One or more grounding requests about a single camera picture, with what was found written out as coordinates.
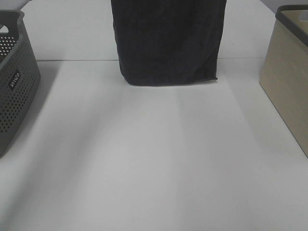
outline table surface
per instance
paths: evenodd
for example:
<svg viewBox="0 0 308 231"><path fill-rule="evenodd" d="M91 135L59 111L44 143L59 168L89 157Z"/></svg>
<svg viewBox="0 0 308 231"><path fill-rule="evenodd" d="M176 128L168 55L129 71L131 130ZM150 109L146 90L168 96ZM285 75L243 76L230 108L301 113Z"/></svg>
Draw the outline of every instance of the table surface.
<svg viewBox="0 0 308 231"><path fill-rule="evenodd" d="M258 82L259 0L228 1L218 81L181 87L124 81L108 0L24 12L44 61L0 159L1 231L307 230L308 160Z"/></svg>

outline dark fabric bag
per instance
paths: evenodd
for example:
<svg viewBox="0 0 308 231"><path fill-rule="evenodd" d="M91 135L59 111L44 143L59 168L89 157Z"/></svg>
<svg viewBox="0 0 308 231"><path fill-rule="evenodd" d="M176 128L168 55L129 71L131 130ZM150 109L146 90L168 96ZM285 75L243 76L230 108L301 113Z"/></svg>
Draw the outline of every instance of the dark fabric bag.
<svg viewBox="0 0 308 231"><path fill-rule="evenodd" d="M129 84L216 78L226 0L111 0L121 73Z"/></svg>

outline gray plastic basket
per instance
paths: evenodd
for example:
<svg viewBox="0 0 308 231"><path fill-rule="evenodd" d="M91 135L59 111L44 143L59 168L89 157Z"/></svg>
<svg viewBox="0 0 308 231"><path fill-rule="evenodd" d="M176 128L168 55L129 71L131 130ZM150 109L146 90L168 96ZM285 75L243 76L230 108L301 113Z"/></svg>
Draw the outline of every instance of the gray plastic basket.
<svg viewBox="0 0 308 231"><path fill-rule="evenodd" d="M21 125L40 81L40 73L21 11L0 11L0 156Z"/></svg>

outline beige storage box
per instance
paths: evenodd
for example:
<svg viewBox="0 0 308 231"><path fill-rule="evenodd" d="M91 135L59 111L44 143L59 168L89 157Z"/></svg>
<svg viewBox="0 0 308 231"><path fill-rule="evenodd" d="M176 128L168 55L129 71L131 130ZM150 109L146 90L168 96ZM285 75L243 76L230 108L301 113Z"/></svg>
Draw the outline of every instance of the beige storage box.
<svg viewBox="0 0 308 231"><path fill-rule="evenodd" d="M308 156L308 5L278 9L260 84Z"/></svg>

